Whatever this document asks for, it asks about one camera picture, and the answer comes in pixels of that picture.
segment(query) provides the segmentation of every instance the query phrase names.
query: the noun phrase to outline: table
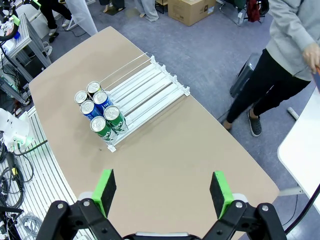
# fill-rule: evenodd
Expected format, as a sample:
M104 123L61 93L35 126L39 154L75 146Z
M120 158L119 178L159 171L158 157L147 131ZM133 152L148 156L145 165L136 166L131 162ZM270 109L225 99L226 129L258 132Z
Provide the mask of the table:
M309 198L320 183L319 143L320 93L315 88L302 114L278 148L279 160ZM314 206L320 213L319 197Z
M116 152L90 131L74 103L75 93L125 66L103 81L107 87L145 62L147 56L127 64L142 53L108 27L29 85L49 145L74 194L93 191L102 170L114 169L117 190L108 218L122 236L143 231L203 237L217 220L209 191L216 170L224 171L232 191L245 194L253 206L272 203L279 192L274 182L192 96L181 97L145 123Z

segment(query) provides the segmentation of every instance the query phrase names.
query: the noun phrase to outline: gray shoe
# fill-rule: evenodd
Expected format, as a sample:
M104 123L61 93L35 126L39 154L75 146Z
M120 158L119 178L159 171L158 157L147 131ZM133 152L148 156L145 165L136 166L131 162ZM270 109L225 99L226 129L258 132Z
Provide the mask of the gray shoe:
M262 127L260 123L260 116L257 119L250 117L250 110L248 111L248 119L250 124L250 130L253 136L259 137L262 133Z

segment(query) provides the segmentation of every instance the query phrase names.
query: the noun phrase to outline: white table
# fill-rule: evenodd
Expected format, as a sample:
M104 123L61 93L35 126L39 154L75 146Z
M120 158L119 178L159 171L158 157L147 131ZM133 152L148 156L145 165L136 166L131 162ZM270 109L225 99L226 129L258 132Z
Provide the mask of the white table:
M279 146L278 158L310 198L320 183L320 93L317 88ZM320 213L320 197L314 206Z

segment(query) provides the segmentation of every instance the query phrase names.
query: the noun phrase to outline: person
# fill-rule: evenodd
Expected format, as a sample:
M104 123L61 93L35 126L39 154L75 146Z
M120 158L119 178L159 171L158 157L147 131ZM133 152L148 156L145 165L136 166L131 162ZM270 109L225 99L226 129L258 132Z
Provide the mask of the person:
M320 68L320 1L269 0L270 41L222 125L230 131L247 112L253 136L262 133L260 115L303 90Z
M136 9L140 12L140 18L145 16L150 22L157 21L159 19L155 0L134 0Z
M65 5L59 3L58 0L38 0L38 2L41 4L41 13L45 16L46 20L48 21L48 28L50 29L49 36L52 36L58 28L52 10L61 14L65 18L64 22L62 23L63 28L69 25L72 16L71 12Z
M99 0L100 5L105 6L103 12L106 13L109 10L110 0ZM112 0L114 7L121 11L125 8L125 0Z

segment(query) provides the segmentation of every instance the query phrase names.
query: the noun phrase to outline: white shelf rack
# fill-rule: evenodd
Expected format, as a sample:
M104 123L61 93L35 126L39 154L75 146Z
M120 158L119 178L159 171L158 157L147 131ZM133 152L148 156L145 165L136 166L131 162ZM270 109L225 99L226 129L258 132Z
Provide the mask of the white shelf rack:
M150 65L129 77L115 88L110 91L107 91L110 86L105 88L113 104L117 106L124 115L127 125L125 131L118 133L114 140L107 143L107 147L111 152L116 151L115 146L119 142L167 106L183 95L190 95L190 88L180 84L177 76L167 72L164 64L156 62L153 55L149 61Z

